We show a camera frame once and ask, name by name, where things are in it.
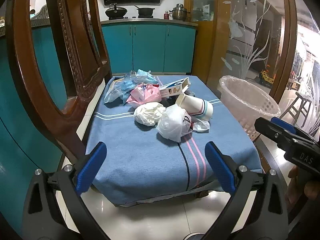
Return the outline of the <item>small white plastic scrap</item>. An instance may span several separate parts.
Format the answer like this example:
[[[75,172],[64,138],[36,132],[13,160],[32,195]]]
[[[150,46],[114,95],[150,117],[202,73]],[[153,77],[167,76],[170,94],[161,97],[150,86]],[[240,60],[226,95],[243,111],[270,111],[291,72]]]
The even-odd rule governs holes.
[[[208,121],[201,120],[195,116],[192,119],[192,129],[197,133],[207,133],[210,130],[210,123]]]

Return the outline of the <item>striped paper cup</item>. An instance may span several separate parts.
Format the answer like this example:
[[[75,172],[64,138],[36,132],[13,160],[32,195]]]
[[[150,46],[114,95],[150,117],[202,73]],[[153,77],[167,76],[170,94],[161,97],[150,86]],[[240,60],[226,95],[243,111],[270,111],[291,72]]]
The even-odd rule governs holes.
[[[176,104],[185,109],[187,113],[203,121],[209,121],[213,115],[213,106],[210,102],[186,94],[180,94]]]

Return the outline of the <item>white plastic bag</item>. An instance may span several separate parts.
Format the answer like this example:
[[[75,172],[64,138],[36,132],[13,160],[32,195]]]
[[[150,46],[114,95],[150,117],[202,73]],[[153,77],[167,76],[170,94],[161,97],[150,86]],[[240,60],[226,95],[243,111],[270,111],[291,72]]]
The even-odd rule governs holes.
[[[174,104],[166,108],[156,129],[163,138],[181,142],[181,137],[192,132],[191,121],[187,111]]]

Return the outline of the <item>white paper ball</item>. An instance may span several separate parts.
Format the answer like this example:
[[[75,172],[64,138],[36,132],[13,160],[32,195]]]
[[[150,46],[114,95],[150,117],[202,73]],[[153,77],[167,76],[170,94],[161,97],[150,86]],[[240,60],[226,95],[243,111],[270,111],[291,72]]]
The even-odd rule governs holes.
[[[133,114],[135,121],[148,127],[155,126],[166,108],[159,102],[148,102],[138,106]]]

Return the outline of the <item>clear blue plastic bag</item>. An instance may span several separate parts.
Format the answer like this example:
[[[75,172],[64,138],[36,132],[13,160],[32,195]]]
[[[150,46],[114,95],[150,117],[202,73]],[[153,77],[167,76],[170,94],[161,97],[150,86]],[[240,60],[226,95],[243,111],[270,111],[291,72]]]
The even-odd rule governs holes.
[[[140,84],[157,85],[158,81],[150,72],[141,69],[136,72],[132,70],[123,77],[112,81],[104,97],[104,103],[112,103],[120,98],[125,105],[130,92]]]

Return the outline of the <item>white toothpaste carton box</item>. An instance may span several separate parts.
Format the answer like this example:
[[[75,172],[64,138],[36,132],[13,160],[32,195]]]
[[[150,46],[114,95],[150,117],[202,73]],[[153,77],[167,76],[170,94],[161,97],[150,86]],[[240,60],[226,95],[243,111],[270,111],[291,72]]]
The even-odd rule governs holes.
[[[159,87],[161,97],[168,98],[185,93],[191,85],[189,77],[167,83]]]

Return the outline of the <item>pink plastic bag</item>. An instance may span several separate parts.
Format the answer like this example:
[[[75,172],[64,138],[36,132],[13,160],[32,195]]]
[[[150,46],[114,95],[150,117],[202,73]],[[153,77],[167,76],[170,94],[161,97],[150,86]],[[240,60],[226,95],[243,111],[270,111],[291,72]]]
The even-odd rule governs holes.
[[[161,100],[161,93],[157,85],[142,83],[130,92],[126,103],[133,108],[137,108],[148,102],[161,102]]]

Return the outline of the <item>teal kitchen base cabinets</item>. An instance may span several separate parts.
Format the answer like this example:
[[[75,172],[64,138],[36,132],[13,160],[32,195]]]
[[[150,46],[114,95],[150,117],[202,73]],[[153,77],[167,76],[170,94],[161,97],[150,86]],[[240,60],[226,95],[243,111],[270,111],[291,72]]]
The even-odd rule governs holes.
[[[33,20],[35,53],[44,84],[62,109],[67,101],[52,29],[48,20]],[[131,70],[154,73],[189,73],[193,60],[195,27],[155,19],[102,23],[114,74]],[[53,172],[62,152],[33,125],[11,77],[5,36],[1,36],[1,212],[15,230],[22,224],[22,209],[31,173],[36,168]]]

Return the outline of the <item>wooden stool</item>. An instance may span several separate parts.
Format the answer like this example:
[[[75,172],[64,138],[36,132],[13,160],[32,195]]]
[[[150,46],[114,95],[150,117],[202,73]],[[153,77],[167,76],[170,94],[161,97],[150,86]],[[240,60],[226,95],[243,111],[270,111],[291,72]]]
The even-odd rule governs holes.
[[[283,119],[286,115],[289,115],[293,126],[303,128],[306,125],[309,113],[311,113],[311,106],[311,98],[295,90],[295,98],[281,113],[280,118]]]

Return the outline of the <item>white plastic laundry basket bin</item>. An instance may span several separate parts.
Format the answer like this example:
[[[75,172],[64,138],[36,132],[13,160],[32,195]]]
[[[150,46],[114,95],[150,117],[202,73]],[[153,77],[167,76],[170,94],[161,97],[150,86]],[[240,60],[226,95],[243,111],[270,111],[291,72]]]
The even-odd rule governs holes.
[[[275,100],[254,84],[230,75],[221,77],[221,101],[252,141],[259,137],[254,123],[259,117],[271,120],[281,110]]]

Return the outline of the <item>blue striped table cloth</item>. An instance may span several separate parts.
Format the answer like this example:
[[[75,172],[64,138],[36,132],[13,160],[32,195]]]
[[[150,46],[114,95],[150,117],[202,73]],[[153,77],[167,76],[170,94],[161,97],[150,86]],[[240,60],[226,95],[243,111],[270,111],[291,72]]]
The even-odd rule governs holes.
[[[189,78],[190,89],[213,106],[210,130],[192,133],[174,142],[155,128],[135,122],[133,108],[120,99],[104,103],[99,99],[84,136],[90,152],[99,142],[107,156],[93,185],[112,204],[129,207],[176,196],[219,190],[204,154],[213,142],[224,155],[249,170],[261,172],[258,152],[234,116],[196,76]]]

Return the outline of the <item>etched glass sliding door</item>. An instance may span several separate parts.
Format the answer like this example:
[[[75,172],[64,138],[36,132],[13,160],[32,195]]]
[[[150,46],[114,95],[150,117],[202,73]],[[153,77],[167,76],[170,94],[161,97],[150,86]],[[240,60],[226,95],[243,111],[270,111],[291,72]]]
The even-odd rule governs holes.
[[[207,80],[216,89],[231,75],[248,80],[267,69],[266,86],[279,102],[289,80],[297,41],[295,0],[217,0],[216,29]]]

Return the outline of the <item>red small canister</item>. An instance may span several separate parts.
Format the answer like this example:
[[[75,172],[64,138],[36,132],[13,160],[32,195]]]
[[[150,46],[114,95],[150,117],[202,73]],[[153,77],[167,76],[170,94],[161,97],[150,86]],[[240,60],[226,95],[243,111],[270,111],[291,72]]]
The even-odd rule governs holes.
[[[165,19],[165,20],[168,20],[168,19],[169,19],[169,12],[168,12],[168,11],[166,11],[166,12],[164,13],[164,19]]]

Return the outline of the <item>carved wooden chair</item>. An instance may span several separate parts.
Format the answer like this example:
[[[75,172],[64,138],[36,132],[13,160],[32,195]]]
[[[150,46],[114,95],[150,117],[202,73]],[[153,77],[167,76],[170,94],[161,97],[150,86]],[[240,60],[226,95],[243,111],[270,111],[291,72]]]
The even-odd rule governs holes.
[[[86,147],[76,131],[98,86],[111,76],[97,0],[46,0],[67,101],[59,109],[42,80],[31,33],[30,0],[6,4],[5,36],[10,71],[35,127],[75,163]]]

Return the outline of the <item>black cooking pot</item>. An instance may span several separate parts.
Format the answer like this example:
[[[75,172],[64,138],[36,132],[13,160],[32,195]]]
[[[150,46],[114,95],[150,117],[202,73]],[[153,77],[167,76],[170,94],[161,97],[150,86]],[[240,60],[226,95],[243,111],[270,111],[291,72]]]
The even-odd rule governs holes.
[[[141,8],[135,5],[138,11],[138,18],[153,18],[153,11],[155,8]]]

